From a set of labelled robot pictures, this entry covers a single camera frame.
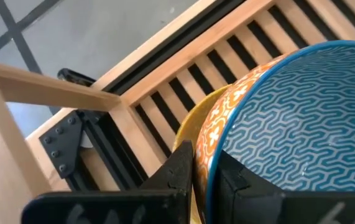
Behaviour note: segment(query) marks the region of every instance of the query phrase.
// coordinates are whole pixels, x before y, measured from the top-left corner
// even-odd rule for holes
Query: dish rack
[[[94,83],[0,65],[0,223],[18,223],[45,192],[138,188],[206,95],[337,39],[355,40],[353,0],[199,0]],[[64,108],[24,140],[5,101]],[[82,131],[92,148],[81,149]]]

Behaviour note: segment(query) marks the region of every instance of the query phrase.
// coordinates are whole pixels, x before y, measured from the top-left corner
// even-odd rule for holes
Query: yellow bowl
[[[184,121],[177,131],[175,142],[173,144],[173,151],[182,143],[183,140],[191,140],[193,147],[196,146],[196,140],[198,139],[199,132],[202,124],[216,103],[218,98],[230,87],[226,85],[206,96],[200,103],[198,103],[184,118]],[[200,224],[201,220],[198,214],[198,207],[196,206],[196,200],[194,190],[191,194],[191,224]]]

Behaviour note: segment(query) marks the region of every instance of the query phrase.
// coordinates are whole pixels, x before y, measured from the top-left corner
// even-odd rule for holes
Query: black clamp
[[[213,223],[355,223],[355,192],[282,190],[224,151],[214,183]]]
[[[62,179],[75,170],[81,134],[81,119],[76,111],[72,111],[39,137],[47,155]]]
[[[193,148],[183,142],[139,189],[53,192],[25,206],[22,224],[190,222]]]

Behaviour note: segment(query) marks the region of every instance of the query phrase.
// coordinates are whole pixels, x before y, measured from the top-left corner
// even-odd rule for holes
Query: bowl
[[[196,159],[207,152],[208,167],[197,187],[209,222],[221,150],[282,190],[355,191],[355,41],[306,47],[258,76],[227,90],[200,131]]]
[[[184,141],[191,140],[193,146],[196,145],[196,140],[202,124],[205,121],[206,115],[212,109],[213,105],[216,103],[218,98],[230,87],[231,85],[226,85],[218,90],[208,94],[203,100],[200,101],[190,112],[185,116],[182,125],[177,131],[175,142],[173,143],[172,151]],[[191,224],[200,224],[201,218],[198,213],[198,207],[196,206],[196,199],[194,190],[191,194]]]

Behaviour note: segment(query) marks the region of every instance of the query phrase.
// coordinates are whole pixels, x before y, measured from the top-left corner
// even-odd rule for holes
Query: gray floor
[[[19,22],[42,0],[4,2]],[[61,0],[22,35],[44,75],[56,77],[67,67],[97,79],[194,2]],[[0,36],[6,31],[0,15]],[[0,63],[28,70],[13,40],[0,49]],[[52,115],[46,106],[7,104],[23,136]]]

